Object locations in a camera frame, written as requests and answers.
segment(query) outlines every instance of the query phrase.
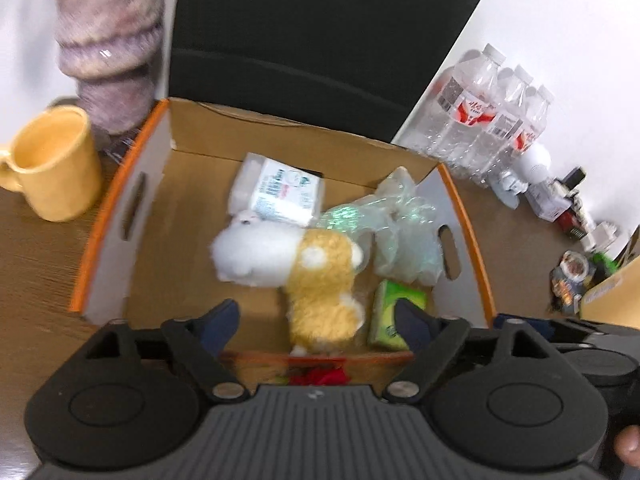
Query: yellow plush body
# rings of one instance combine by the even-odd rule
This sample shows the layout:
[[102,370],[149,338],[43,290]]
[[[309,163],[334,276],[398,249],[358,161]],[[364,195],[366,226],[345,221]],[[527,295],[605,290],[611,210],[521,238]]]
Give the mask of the yellow plush body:
[[364,312],[352,298],[353,243],[326,229],[305,232],[286,292],[294,346],[311,352],[344,348],[362,326]]

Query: small box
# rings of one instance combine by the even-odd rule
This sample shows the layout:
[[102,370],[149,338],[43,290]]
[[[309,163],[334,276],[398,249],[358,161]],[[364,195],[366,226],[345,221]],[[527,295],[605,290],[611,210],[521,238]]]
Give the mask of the small box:
[[391,280],[382,280],[376,289],[373,302],[373,316],[369,331],[369,344],[382,346],[390,350],[408,350],[409,347],[396,332],[394,313],[396,301],[406,299],[424,310],[428,303],[427,294],[423,290],[411,288]]
[[247,153],[229,194],[228,213],[245,209],[265,220],[315,224],[324,199],[322,178],[257,153]]
[[640,258],[587,292],[580,318],[640,330]]
[[562,194],[553,181],[529,186],[525,196],[536,216],[548,222],[554,222],[571,207],[571,201]]

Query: bottle label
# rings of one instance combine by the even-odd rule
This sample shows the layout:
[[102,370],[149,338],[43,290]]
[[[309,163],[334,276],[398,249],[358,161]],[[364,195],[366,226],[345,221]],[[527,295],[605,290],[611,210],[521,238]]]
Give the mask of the bottle label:
[[266,220],[307,227],[313,219],[319,188],[319,177],[267,158],[250,208]]
[[518,152],[525,152],[540,135],[533,128],[523,124],[513,136],[513,149]]
[[508,112],[498,112],[491,122],[486,126],[488,133],[498,137],[499,139],[513,139],[516,137],[522,120]]
[[494,104],[489,103],[484,109],[484,112],[476,119],[476,123],[481,124],[484,128],[495,119],[497,113],[498,108]]
[[455,78],[449,82],[438,95],[438,104],[453,119],[462,124],[472,126],[487,108],[487,103],[471,92],[462,88]]

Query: wooden table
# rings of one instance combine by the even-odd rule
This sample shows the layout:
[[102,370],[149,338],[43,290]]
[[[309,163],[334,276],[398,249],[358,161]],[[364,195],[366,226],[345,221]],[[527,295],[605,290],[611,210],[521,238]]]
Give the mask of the wooden table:
[[[114,164],[106,162],[107,176]],[[544,316],[548,273],[570,242],[469,182],[458,187],[476,231],[498,312]],[[66,312],[96,208],[68,223],[45,222],[19,195],[0,189],[0,478],[37,465],[22,424],[27,400],[93,332]]]

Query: white package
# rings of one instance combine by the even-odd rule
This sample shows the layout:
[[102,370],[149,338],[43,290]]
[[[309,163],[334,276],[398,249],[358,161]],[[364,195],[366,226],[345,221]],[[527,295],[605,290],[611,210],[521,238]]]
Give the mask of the white package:
[[551,180],[529,186],[524,196],[527,197],[536,216],[548,222],[555,222],[571,207],[571,201],[565,198]]
[[320,216],[322,178],[257,153],[247,153],[229,194],[228,213],[254,211],[265,220],[309,227]]
[[444,270],[436,210],[415,195],[415,182],[402,166],[380,183],[375,194],[326,211],[318,227],[345,233],[362,248],[360,272],[376,251],[374,272],[405,283],[434,286]]

